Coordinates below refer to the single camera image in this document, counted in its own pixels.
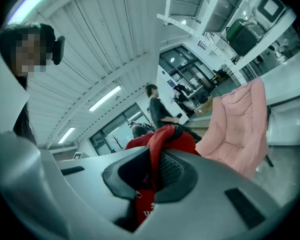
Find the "black hair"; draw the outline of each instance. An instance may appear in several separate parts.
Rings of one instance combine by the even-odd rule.
[[[148,96],[148,98],[150,98],[150,96],[152,95],[152,89],[158,89],[158,87],[154,84],[148,84],[144,90],[146,95]]]
[[[46,52],[52,52],[52,45],[56,39],[54,35],[54,29],[45,24],[40,24],[40,27],[37,27],[33,23],[22,23],[22,24],[9,24],[0,30],[0,53],[7,64],[11,69],[13,66],[13,61],[15,57],[13,54],[16,53],[16,45],[19,41],[25,38],[24,35],[27,34],[40,34],[40,41],[45,43]],[[27,90],[28,79],[25,76],[15,76],[20,85]],[[36,144],[36,138],[29,121],[29,113],[27,103],[22,108],[15,125],[13,127],[15,134],[21,137],[25,137],[34,144]]]

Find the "chair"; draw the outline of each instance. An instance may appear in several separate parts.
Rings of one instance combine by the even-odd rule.
[[[209,128],[195,149],[251,179],[268,152],[266,132],[265,87],[258,77],[213,99]]]

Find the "red fabric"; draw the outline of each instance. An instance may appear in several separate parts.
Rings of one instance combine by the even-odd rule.
[[[153,189],[139,189],[136,192],[135,207],[138,224],[140,225],[154,209],[155,192],[157,192],[157,180],[159,177],[159,161],[162,148],[175,149],[194,155],[200,156],[195,150],[196,143],[194,138],[187,132],[183,131],[182,135],[169,142],[165,142],[175,133],[173,125],[165,125],[158,129],[155,133],[148,133],[139,138],[131,140],[126,145],[126,150],[135,147],[149,146],[151,160],[151,183]]]

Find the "fluorescent light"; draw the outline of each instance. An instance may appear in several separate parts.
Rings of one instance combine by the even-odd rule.
[[[70,127],[70,129],[65,133],[65,135],[63,135],[62,139],[60,139],[59,144],[64,142],[65,139],[70,135],[70,133],[72,133],[72,131],[76,129],[74,127]]]
[[[129,119],[128,119],[128,121],[130,121],[132,118],[135,118],[137,115],[139,115],[141,112],[139,111],[138,113],[136,113],[135,115],[133,115],[132,117],[130,117]]]
[[[11,23],[21,23],[25,17],[31,12],[33,8],[40,3],[41,0],[24,0],[19,7],[15,10],[13,15],[8,21],[8,24]]]
[[[121,90],[121,88],[120,86],[117,86],[112,91],[110,91],[105,96],[103,96],[99,101],[97,101],[92,107],[89,108],[89,110],[94,111],[97,107],[99,107],[102,103],[104,103],[107,99],[109,99],[112,95],[114,95],[119,90]]]
[[[107,137],[109,136],[109,135],[111,135],[111,134],[113,134],[116,130],[118,130],[119,129],[119,127],[117,127],[117,128],[115,128],[112,132],[110,132],[108,135],[107,135]]]

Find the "shelf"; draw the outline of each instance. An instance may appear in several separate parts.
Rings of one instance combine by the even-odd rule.
[[[278,22],[263,36],[260,42],[238,61],[232,71],[236,72],[241,70],[245,65],[249,64],[254,58],[272,45],[291,26],[296,17],[295,12],[288,8]]]

